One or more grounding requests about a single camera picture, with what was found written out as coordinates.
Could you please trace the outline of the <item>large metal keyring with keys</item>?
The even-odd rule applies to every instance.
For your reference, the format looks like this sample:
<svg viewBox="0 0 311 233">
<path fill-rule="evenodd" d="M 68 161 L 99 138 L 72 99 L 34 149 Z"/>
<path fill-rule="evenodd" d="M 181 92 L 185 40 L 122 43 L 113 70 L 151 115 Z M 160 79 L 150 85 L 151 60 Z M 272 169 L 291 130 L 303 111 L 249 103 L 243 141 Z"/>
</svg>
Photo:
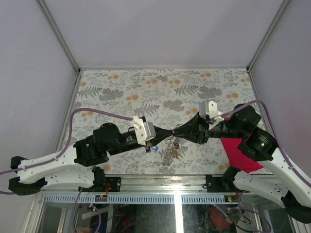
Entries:
<svg viewBox="0 0 311 233">
<path fill-rule="evenodd" d="M 170 166 L 173 162 L 173 159 L 179 160 L 179 141 L 180 138 L 175 137 L 174 135 L 170 136 L 167 139 L 167 148 L 165 150 L 165 155 L 162 160 L 163 166 Z"/>
</svg>

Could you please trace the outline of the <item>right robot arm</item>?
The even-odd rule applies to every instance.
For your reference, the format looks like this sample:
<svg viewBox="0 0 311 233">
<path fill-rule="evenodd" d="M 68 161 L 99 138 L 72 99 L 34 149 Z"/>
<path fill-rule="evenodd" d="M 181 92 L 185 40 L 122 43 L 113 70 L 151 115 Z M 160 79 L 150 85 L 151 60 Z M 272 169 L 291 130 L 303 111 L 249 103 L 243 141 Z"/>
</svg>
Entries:
<svg viewBox="0 0 311 233">
<path fill-rule="evenodd" d="M 261 116 L 250 103 L 239 104 L 225 114 L 197 113 L 173 132 L 175 137 L 204 144 L 210 138 L 239 138 L 237 149 L 247 158 L 272 172 L 281 182 L 253 178 L 230 166 L 221 177 L 224 190 L 243 190 L 279 205 L 293 219 L 311 222 L 311 179 L 286 156 L 277 139 L 259 128 Z"/>
</svg>

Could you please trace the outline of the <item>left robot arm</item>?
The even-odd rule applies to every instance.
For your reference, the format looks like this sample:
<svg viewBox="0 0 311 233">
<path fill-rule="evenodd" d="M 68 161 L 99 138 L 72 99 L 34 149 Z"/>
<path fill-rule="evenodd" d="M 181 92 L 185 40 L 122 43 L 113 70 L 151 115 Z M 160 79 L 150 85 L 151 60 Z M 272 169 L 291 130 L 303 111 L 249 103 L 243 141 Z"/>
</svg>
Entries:
<svg viewBox="0 0 311 233">
<path fill-rule="evenodd" d="M 8 189 L 19 196 L 53 189 L 106 192 L 108 182 L 100 164 L 106 163 L 109 155 L 138 148 L 149 151 L 172 134 L 172 130 L 156 127 L 151 122 L 132 126 L 124 133 L 115 124 L 105 123 L 92 135 L 65 149 L 61 156 L 54 153 L 34 160 L 13 157 L 11 168 L 18 171 L 9 180 Z"/>
</svg>

